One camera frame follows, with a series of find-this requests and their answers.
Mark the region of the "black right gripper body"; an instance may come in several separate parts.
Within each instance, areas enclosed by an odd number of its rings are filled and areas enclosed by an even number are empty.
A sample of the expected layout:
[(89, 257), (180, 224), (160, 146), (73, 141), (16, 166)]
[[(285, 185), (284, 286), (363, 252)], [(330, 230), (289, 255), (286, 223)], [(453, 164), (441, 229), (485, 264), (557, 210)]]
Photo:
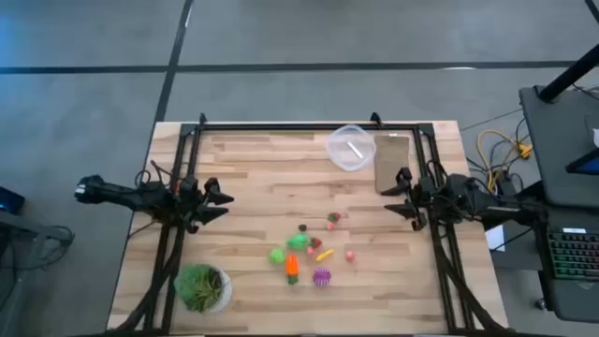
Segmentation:
[(437, 192), (434, 179), (425, 176), (418, 180), (411, 192), (411, 202), (416, 211), (416, 219), (412, 222), (414, 231), (422, 230), (428, 223), (438, 223), (438, 213), (435, 209), (433, 197)]

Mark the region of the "dark tablet screen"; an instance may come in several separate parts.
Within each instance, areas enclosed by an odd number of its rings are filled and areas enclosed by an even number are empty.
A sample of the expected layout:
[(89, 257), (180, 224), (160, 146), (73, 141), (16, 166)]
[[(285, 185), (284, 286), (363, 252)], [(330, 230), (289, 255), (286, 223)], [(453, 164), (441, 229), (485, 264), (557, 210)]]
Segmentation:
[(565, 169), (568, 173), (599, 176), (599, 148), (571, 162)]

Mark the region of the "orange toy carrot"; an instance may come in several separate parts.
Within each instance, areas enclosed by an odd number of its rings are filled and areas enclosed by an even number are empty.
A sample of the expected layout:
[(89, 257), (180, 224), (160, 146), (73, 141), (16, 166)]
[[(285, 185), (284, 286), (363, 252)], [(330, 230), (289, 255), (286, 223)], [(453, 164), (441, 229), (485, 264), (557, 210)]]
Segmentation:
[(299, 281), (299, 262), (297, 256), (289, 254), (285, 259), (285, 276), (289, 285), (294, 285)]

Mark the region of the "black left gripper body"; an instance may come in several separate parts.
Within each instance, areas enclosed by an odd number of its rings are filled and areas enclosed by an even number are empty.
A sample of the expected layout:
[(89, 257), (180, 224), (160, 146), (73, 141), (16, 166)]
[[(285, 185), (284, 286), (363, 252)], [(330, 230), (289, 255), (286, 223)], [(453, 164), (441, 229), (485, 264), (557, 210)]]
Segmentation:
[(208, 219), (203, 195), (197, 187), (198, 181), (193, 175), (188, 175), (179, 184), (179, 213), (183, 226), (190, 234), (198, 231), (197, 222), (205, 225)]

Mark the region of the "black slanted pole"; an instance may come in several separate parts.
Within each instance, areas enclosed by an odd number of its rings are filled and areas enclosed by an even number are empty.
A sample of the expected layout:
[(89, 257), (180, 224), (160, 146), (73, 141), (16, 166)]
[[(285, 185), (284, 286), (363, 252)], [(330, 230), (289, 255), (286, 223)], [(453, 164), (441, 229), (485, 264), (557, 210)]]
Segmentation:
[(537, 97), (546, 103), (553, 102), (562, 92), (573, 86), (578, 80), (599, 64), (599, 43), (569, 66), (560, 76), (537, 93)]

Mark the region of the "clear plastic tupperware container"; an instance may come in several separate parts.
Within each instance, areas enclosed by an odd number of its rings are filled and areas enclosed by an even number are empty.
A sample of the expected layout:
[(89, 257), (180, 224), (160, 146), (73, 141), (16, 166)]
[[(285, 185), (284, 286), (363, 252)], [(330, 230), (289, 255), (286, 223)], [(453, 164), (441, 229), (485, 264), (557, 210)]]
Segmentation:
[(358, 171), (374, 160), (374, 136), (358, 125), (344, 125), (327, 136), (325, 142), (329, 160), (345, 171)]

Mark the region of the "green plant in white pot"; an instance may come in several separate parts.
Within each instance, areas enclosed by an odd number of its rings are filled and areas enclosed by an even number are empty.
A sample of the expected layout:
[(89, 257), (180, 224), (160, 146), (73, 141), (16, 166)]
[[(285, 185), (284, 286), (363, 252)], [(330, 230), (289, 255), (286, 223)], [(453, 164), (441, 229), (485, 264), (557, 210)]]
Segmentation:
[(185, 266), (175, 278), (174, 288), (188, 311), (201, 314), (223, 311), (233, 297), (230, 276), (207, 264)]

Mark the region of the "white paper sheet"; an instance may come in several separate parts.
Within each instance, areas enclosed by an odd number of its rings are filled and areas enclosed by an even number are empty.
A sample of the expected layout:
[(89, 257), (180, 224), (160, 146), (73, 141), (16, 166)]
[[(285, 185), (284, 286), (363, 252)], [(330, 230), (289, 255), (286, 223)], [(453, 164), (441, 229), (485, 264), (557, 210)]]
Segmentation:
[(487, 229), (485, 236), (488, 244), (488, 248), (491, 252), (504, 252), (505, 251), (505, 237), (504, 237), (504, 226), (499, 225), (497, 227)]

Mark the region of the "black aluminium table frame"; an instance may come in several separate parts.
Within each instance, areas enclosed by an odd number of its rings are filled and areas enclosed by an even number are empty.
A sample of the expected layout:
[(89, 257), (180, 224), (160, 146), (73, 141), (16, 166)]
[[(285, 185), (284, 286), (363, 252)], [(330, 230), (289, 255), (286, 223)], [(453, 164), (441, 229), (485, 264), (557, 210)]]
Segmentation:
[[(234, 198), (227, 214), (184, 237), (182, 256), (183, 265), (225, 271), (233, 284), (230, 303), (218, 313), (192, 313), (165, 285), (154, 330), (300, 337), (446, 332), (430, 231), (413, 231), (384, 208), (390, 201), (375, 192), (372, 168), (347, 172), (329, 161), (325, 142), (333, 129), (332, 123), (209, 123), (195, 139), (183, 123), (154, 128), (149, 161), (185, 167), (196, 143), (197, 178), (216, 178)], [(342, 216), (332, 231), (330, 212)], [(299, 233), (322, 241), (313, 255), (287, 248)], [(297, 256), (296, 284), (287, 283), (285, 263), (269, 262), (275, 247)], [(334, 253), (317, 262), (328, 249)], [(316, 268), (330, 270), (328, 286), (314, 285)]]

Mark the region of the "large green toy vegetable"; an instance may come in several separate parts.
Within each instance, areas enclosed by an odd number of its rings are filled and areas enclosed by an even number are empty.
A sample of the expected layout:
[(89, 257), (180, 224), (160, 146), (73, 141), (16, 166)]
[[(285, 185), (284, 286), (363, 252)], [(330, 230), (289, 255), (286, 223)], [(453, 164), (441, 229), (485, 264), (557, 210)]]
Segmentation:
[(309, 245), (310, 238), (304, 233), (296, 234), (292, 236), (290, 239), (288, 239), (286, 242), (287, 248), (294, 251), (304, 251), (308, 248)]

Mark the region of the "dark device with blue light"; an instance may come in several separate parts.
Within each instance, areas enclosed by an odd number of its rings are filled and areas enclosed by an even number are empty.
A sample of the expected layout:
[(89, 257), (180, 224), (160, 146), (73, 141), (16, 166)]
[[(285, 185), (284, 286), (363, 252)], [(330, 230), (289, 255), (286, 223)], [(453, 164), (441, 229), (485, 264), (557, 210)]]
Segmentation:
[(0, 212), (20, 214), (25, 198), (13, 191), (0, 186)]

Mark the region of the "keyboard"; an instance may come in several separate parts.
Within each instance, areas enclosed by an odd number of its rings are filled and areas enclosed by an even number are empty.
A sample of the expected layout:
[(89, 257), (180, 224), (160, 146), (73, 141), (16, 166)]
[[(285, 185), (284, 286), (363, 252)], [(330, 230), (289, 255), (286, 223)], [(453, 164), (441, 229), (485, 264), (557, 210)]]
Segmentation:
[(564, 228), (547, 234), (551, 271), (557, 279), (599, 282), (599, 233)]

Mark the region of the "grey side desk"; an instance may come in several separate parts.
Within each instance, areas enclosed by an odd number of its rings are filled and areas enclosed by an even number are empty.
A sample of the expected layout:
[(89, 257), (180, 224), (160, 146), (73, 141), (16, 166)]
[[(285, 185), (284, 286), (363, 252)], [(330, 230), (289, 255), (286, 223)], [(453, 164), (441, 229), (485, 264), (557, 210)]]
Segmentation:
[(599, 209), (599, 175), (569, 173), (566, 166), (595, 149), (591, 127), (599, 128), (599, 101), (565, 91), (546, 103), (534, 87), (519, 90), (545, 196), (553, 205)]

